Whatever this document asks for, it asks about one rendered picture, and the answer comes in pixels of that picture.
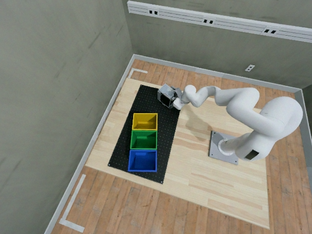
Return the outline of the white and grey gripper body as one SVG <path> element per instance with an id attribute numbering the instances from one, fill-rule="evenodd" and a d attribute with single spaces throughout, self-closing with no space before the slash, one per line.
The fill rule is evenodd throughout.
<path id="1" fill-rule="evenodd" d="M 173 102 L 173 106 L 176 107 L 178 110 L 182 109 L 184 105 L 184 103 L 181 103 L 181 99 L 179 97 L 177 97 L 177 99 Z"/>

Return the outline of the green bin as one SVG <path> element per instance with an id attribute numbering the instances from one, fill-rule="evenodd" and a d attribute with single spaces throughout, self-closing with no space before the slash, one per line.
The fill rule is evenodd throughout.
<path id="1" fill-rule="evenodd" d="M 157 150 L 157 131 L 132 130 L 130 149 Z"/>

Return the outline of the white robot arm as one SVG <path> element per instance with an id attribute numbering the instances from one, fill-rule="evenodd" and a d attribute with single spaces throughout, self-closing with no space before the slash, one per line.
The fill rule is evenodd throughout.
<path id="1" fill-rule="evenodd" d="M 204 101 L 214 96 L 218 106 L 226 106 L 227 113 L 253 129 L 240 137 L 223 139 L 218 143 L 219 151 L 226 155 L 236 156 L 244 161 L 255 161 L 265 158 L 276 141 L 292 133 L 300 124 L 303 111 L 299 103 L 290 97 L 277 97 L 270 100 L 260 111 L 253 111 L 259 99 L 255 88 L 236 88 L 221 90 L 216 86 L 206 86 L 196 93 L 193 85 L 187 85 L 182 93 L 180 88 L 174 90 L 175 97 L 181 103 L 191 103 L 200 107 Z"/>

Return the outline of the yellow recycle bin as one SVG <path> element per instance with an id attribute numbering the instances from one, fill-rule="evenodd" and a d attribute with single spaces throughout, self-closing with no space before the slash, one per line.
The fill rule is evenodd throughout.
<path id="1" fill-rule="evenodd" d="M 157 114 L 134 113 L 132 130 L 157 131 Z"/>

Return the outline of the blue bin with label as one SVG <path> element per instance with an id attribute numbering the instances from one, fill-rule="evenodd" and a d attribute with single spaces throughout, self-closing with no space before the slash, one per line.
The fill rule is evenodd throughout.
<path id="1" fill-rule="evenodd" d="M 156 172 L 157 150 L 130 150 L 128 171 Z"/>

